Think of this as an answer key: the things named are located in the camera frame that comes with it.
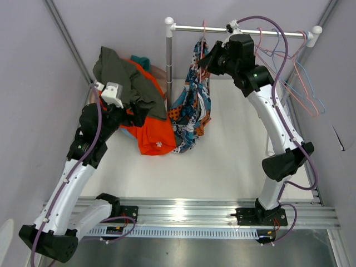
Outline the light blue shorts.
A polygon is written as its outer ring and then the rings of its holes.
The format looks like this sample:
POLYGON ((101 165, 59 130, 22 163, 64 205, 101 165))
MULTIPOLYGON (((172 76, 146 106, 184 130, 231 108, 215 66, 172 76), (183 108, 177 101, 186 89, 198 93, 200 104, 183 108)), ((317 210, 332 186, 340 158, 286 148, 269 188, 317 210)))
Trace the light blue shorts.
POLYGON ((135 135, 133 135, 132 133, 129 132, 128 129, 122 128, 121 131, 128 137, 132 138, 132 139, 137 139, 137 137, 135 135))

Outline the olive green shorts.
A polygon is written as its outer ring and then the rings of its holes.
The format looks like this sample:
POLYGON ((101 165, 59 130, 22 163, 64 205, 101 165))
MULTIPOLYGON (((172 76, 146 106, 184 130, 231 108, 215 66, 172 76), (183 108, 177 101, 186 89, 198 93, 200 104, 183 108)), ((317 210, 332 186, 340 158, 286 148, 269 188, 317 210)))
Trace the olive green shorts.
POLYGON ((139 107, 149 110, 148 117, 161 121, 167 119, 163 93, 156 79, 139 70, 135 63, 121 58, 115 50, 102 46, 92 72, 104 85, 112 82, 122 86, 123 104, 136 102, 139 107))

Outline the patterned blue orange shorts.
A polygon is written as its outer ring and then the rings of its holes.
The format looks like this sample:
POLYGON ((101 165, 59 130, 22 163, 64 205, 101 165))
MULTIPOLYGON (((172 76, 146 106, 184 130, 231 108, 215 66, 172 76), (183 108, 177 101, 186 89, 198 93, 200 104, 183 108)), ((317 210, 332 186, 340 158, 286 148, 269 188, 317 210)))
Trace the patterned blue orange shorts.
MULTIPOLYGON (((200 45, 201 38, 194 46, 183 90, 168 111, 176 140, 173 152, 176 154, 191 150, 205 134, 205 126, 211 120, 210 74, 207 70, 199 83, 200 45)), ((208 53, 205 41, 204 57, 208 53)))

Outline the dark teal shorts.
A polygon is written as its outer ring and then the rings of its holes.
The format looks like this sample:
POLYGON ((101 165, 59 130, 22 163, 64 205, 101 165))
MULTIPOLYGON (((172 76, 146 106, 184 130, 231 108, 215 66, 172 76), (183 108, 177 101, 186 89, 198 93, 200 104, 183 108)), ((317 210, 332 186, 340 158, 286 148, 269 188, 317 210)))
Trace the dark teal shorts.
POLYGON ((150 72, 151 62, 147 57, 131 55, 130 60, 138 63, 145 71, 150 72))

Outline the blue hanger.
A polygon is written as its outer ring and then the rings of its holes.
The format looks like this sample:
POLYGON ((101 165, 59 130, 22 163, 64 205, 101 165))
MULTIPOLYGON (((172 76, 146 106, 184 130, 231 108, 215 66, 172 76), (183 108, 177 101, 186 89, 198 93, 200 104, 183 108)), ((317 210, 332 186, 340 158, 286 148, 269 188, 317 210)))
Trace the blue hanger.
MULTIPOLYGON (((308 34, 308 33, 306 33, 306 34, 307 34, 307 36, 308 36, 308 41, 307 41, 307 44, 306 44, 306 48, 305 48, 302 52, 306 52, 307 49, 309 48, 309 47, 308 47, 308 44, 310 43, 310 38, 309 38, 309 34, 308 34)), ((312 83, 312 87, 313 87, 313 92, 311 92, 311 90, 309 90, 309 91, 310 91, 309 95, 314 97, 314 98, 313 98, 313 101, 314 101, 314 103, 316 104, 316 106, 317 106, 317 108, 318 108, 318 110, 319 110, 319 112, 320 112, 319 115, 323 115, 323 114, 326 113, 327 109, 326 109, 326 106, 325 106, 323 100, 319 97, 319 95, 318 95, 318 93, 317 93, 317 91, 316 91, 316 86, 315 86, 314 78, 312 78, 312 76, 311 76, 311 74, 310 74, 308 68, 305 66, 305 64, 301 62, 301 53, 302 53, 302 52, 300 52, 300 54, 299 54, 299 62, 304 66, 304 68, 305 68, 305 70, 306 70, 306 72, 307 72, 307 75, 308 75, 308 79, 309 79, 310 82, 312 83)), ((299 83, 299 81, 298 81, 298 78, 297 78, 297 77, 295 77, 295 78, 296 78, 295 85, 296 85, 296 86, 300 86, 300 88, 299 88, 299 89, 297 89, 297 88, 294 89, 293 94, 295 95, 295 97, 297 97, 298 99, 302 100, 299 96, 300 96, 300 95, 304 96, 304 91, 303 91, 303 89, 301 88, 301 85, 300 85, 300 83, 299 83)))
MULTIPOLYGON (((274 67, 274 71, 275 71, 275 73, 277 73, 279 71, 279 67, 277 67, 277 64, 275 62, 275 57, 281 57, 283 59, 285 52, 277 50, 277 48, 279 46, 280 39, 281 39, 281 35, 276 28, 273 28, 272 30, 277 33, 278 40, 272 50, 265 49, 264 53, 271 58, 271 61, 272 61, 273 67, 274 67)), ((279 78, 279 81, 280 81, 281 95, 284 96, 286 93, 286 89, 284 87, 285 84, 281 78, 279 78)))

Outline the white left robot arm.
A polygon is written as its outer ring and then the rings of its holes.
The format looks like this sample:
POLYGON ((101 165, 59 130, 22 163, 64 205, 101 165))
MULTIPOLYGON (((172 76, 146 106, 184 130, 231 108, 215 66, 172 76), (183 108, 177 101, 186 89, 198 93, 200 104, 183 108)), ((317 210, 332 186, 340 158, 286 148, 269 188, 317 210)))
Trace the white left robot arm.
POLYGON ((62 176, 32 225, 22 225, 19 237, 31 249, 31 260, 40 254, 66 263, 81 239, 101 222, 135 219, 123 216, 119 197, 99 194, 83 212, 72 217, 77 200, 107 151, 107 140, 120 126, 142 127, 148 109, 131 102, 127 107, 92 103, 82 109, 79 127, 70 146, 62 176))

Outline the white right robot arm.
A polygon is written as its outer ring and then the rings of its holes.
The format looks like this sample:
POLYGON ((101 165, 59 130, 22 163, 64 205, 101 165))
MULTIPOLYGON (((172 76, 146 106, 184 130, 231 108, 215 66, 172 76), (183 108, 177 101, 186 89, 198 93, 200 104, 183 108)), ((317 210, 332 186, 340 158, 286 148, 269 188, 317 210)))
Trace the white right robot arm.
POLYGON ((291 177, 314 152, 311 142, 296 133, 276 95, 276 82, 265 66, 257 65, 254 41, 248 34, 232 34, 216 41, 198 65, 215 75, 229 75, 263 122, 274 154, 262 161, 266 180, 255 201, 254 218, 267 224, 281 209, 280 199, 291 177))

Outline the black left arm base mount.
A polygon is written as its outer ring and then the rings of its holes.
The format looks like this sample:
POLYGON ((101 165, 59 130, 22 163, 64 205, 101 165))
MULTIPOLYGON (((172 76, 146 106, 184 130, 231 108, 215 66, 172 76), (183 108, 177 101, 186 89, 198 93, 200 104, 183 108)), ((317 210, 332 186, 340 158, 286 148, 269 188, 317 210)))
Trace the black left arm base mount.
MULTIPOLYGON (((139 214, 139 207, 138 206, 133 206, 133 205, 122 205, 120 209, 119 216, 120 217, 131 217, 135 221, 137 221, 139 214)), ((119 224, 131 224, 132 221, 129 219, 117 219, 117 223, 119 224)))

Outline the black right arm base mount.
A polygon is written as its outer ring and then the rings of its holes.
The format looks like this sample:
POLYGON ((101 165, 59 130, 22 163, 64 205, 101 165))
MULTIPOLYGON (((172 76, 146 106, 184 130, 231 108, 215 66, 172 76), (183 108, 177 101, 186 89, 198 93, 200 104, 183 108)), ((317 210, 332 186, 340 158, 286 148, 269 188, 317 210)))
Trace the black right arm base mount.
POLYGON ((279 223, 280 226, 288 225, 286 212, 281 206, 272 210, 239 207, 230 216, 235 217, 240 226, 274 226, 274 223, 279 223))

